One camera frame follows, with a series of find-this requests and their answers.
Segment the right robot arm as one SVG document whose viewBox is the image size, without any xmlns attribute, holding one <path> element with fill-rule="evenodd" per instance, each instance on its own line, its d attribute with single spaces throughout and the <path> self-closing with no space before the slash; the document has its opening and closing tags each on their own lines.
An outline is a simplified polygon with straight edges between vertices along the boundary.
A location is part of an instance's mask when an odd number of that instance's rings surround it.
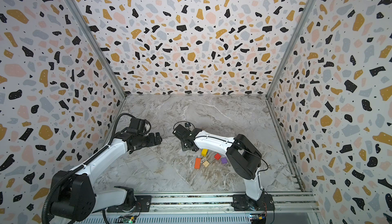
<svg viewBox="0 0 392 224">
<path fill-rule="evenodd" d="M 260 210 L 266 207 L 262 198 L 265 191 L 259 180 L 263 171 L 260 151 L 242 134 L 223 137 L 202 129 L 190 130 L 183 125 L 174 128 L 173 134 L 181 141 L 183 151 L 207 149 L 225 155 L 234 171 L 244 179 L 246 193 L 233 198 L 235 210 Z"/>
</svg>

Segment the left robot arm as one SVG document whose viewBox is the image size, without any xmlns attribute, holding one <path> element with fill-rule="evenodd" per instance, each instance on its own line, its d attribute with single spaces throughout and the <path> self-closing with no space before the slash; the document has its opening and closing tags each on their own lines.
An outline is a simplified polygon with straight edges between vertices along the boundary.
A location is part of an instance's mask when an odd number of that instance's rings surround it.
<svg viewBox="0 0 392 224">
<path fill-rule="evenodd" d="M 50 192 L 42 208 L 42 222 L 48 224 L 54 217 L 69 219 L 70 223 L 85 220 L 91 213 L 105 213 L 108 208 L 121 212 L 141 209 L 133 188 L 116 186 L 113 190 L 95 192 L 93 184 L 119 157 L 128 153 L 160 145 L 160 133 L 151 132 L 151 123 L 131 114 L 129 126 L 117 131 L 113 125 L 108 142 L 79 166 L 59 171 L 53 178 Z"/>
</svg>

